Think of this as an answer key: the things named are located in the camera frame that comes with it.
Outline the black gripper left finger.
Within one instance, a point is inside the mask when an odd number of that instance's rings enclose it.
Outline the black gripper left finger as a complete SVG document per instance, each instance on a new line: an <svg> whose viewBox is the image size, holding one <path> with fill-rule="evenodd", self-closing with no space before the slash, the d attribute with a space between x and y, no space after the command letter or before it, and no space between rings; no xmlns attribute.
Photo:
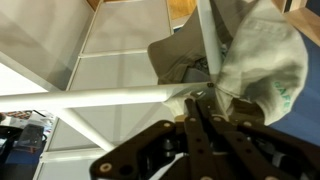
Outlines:
<svg viewBox="0 0 320 180"><path fill-rule="evenodd" d="M192 99L187 99L185 104L187 118L184 127L192 180L213 180L209 141L204 132L196 103Z"/></svg>

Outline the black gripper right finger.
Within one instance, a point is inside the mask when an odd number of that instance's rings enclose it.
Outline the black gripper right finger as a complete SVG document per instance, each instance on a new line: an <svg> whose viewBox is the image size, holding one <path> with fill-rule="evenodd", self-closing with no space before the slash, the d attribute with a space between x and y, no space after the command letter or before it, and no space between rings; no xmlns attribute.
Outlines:
<svg viewBox="0 0 320 180"><path fill-rule="evenodd" d="M203 95L196 105L220 180L287 179L238 126L226 121L213 95Z"/></svg>

